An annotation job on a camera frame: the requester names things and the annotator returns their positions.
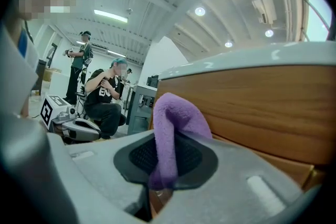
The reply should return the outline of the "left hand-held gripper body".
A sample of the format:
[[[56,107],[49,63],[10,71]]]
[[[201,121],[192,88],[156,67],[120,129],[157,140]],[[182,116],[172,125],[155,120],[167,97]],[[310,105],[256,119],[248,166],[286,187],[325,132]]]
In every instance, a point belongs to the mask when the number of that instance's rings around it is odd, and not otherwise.
[[[53,124],[60,125],[77,118],[75,107],[58,95],[45,95],[40,112],[41,119],[47,128],[51,130]]]

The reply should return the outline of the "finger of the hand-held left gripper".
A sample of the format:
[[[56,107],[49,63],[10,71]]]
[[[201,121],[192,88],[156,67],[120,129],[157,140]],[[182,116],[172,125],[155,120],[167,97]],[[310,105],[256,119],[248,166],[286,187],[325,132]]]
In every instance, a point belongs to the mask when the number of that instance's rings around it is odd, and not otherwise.
[[[92,142],[100,138],[101,131],[93,123],[63,123],[63,137],[75,142]]]

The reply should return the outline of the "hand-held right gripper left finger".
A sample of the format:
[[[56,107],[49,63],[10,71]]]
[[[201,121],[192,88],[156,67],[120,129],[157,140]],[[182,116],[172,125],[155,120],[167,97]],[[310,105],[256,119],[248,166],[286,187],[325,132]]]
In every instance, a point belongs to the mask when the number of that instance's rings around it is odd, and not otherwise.
[[[113,158],[126,138],[65,145],[57,134],[47,135],[54,168],[78,221],[151,221],[148,191],[126,181]]]

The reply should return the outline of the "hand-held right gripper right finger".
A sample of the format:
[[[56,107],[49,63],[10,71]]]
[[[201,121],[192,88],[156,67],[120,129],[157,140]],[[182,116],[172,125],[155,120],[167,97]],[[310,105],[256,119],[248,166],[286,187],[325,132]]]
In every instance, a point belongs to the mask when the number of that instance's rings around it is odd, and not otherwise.
[[[155,224],[294,224],[321,188],[304,193],[285,173],[246,148],[184,135],[213,150],[217,170],[199,188],[174,191]]]

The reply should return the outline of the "purple cloth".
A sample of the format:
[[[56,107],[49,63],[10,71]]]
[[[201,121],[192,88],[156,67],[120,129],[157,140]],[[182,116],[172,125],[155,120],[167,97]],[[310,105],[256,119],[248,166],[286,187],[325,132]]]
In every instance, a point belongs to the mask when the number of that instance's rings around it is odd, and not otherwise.
[[[157,99],[153,108],[154,138],[158,163],[150,175],[153,190],[172,188],[178,170],[175,155],[175,131],[196,133],[212,138],[211,130],[201,111],[190,101],[172,93]]]

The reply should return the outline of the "wooden cabinet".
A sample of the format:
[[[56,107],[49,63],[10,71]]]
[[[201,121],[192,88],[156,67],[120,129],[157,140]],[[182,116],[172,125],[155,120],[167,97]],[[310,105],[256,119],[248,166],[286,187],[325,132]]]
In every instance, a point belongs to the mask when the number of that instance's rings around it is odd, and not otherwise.
[[[336,66],[253,67],[160,82],[203,114],[212,139],[313,166],[336,151]]]

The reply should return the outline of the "person's blue shirt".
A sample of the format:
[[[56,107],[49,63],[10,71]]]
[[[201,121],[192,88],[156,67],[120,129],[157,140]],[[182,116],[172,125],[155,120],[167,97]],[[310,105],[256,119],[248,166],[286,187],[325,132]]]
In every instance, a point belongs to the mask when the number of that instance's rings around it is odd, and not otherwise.
[[[20,55],[25,58],[28,47],[28,37],[25,29],[21,30],[19,41],[18,41],[18,51]]]

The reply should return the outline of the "long ceiling tube light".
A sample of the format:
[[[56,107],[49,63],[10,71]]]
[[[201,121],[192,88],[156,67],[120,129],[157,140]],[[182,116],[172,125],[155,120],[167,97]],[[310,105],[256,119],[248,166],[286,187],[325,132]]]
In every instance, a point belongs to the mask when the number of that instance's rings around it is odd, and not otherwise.
[[[116,14],[112,14],[112,13],[108,13],[108,12],[104,12],[104,11],[96,10],[96,9],[94,9],[93,11],[96,15],[99,15],[99,16],[103,16],[103,17],[114,19],[114,20],[118,20],[118,21],[123,22],[123,23],[128,22],[128,19],[126,17],[123,17],[123,16],[119,16],[119,15],[116,15]]]

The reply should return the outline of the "white ceiling air conditioner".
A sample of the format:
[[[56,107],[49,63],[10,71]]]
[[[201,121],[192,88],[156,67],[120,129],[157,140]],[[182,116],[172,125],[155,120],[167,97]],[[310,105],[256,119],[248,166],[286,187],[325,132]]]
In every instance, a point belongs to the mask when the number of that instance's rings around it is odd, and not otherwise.
[[[252,5],[259,15],[261,24],[272,25],[277,20],[273,0],[252,0]]]

